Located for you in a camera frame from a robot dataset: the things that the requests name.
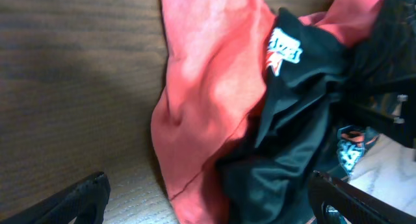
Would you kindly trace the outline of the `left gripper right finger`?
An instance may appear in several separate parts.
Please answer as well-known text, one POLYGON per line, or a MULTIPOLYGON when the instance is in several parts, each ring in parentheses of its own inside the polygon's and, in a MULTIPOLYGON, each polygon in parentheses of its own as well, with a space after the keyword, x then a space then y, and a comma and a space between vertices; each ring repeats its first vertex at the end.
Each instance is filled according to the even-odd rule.
POLYGON ((415 224, 414 216, 319 171, 308 183, 308 198, 318 224, 415 224))

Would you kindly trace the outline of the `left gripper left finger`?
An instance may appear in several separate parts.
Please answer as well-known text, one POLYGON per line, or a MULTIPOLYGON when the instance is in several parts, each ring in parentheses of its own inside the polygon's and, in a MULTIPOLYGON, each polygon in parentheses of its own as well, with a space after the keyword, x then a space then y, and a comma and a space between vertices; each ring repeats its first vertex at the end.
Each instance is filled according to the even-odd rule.
POLYGON ((102 224, 111 186, 97 171, 1 224, 102 224))

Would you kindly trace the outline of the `red soccer t-shirt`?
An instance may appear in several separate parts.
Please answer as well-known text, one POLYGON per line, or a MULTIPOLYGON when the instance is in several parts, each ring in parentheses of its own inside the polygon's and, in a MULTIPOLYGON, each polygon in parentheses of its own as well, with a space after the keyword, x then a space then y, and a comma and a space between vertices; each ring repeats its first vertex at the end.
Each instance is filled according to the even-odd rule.
POLYGON ((267 45, 278 14, 264 0, 161 0, 166 85, 151 138, 181 223, 230 223, 217 168, 259 126, 267 45))

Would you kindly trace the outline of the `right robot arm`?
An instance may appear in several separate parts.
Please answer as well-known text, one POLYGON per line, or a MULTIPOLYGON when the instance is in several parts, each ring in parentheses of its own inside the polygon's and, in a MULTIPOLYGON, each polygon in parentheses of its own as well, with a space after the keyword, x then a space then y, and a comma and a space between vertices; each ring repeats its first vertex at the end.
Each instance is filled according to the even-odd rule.
POLYGON ((339 157, 350 185, 411 216, 415 215, 415 150, 368 124, 343 118, 339 157))

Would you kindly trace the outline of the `black patterned jersey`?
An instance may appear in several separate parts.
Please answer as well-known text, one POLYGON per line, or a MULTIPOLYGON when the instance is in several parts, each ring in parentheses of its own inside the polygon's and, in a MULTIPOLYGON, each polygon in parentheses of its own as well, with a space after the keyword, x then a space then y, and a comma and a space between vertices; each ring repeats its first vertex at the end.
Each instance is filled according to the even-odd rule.
POLYGON ((348 180, 386 134, 415 138, 415 0, 334 0, 309 19, 281 8, 253 134, 217 168, 229 222, 343 223, 311 205, 315 172, 348 180))

